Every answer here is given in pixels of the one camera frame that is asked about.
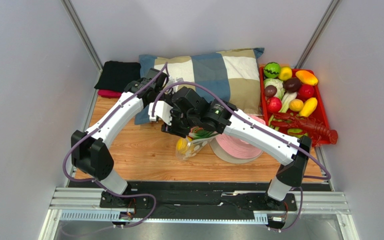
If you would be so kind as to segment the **yellow apple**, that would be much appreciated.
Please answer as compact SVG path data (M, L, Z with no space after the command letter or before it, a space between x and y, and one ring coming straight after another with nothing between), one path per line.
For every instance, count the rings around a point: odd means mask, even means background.
M176 152L180 155L185 155L189 149L188 144L190 140L191 138L189 136L187 136L186 138L180 138L176 143Z

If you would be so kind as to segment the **clear dotted zip bag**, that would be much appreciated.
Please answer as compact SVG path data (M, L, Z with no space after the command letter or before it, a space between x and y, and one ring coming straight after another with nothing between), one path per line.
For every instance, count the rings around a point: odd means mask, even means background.
M180 160L184 160L184 161L188 160L189 158L196 156L197 153L200 152L201 149L204 146L206 146L208 143L210 143L215 137L204 138L204 139L191 138L191 140L188 143L188 151L185 154L178 154L177 151L175 150L175 156Z

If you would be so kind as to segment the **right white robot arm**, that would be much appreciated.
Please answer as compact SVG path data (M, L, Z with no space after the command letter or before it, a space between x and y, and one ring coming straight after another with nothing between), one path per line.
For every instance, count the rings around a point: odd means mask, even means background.
M312 157L311 139L282 134L247 116L214 93L209 94L214 98L212 102L187 87L169 98L161 92L150 107L149 115L163 120L163 132L185 137L191 128L200 127L242 140L274 157L280 167L265 194L272 201L281 202L292 188L299 188Z

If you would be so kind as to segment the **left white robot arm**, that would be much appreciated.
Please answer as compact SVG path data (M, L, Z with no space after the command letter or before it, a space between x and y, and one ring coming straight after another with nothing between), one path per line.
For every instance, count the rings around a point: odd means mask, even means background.
M109 149L126 124L155 101L168 80L167 67L163 66L161 70L151 68L146 77L128 83L116 104L97 123L71 135L67 154L71 164L106 191L122 196L128 182L114 169Z

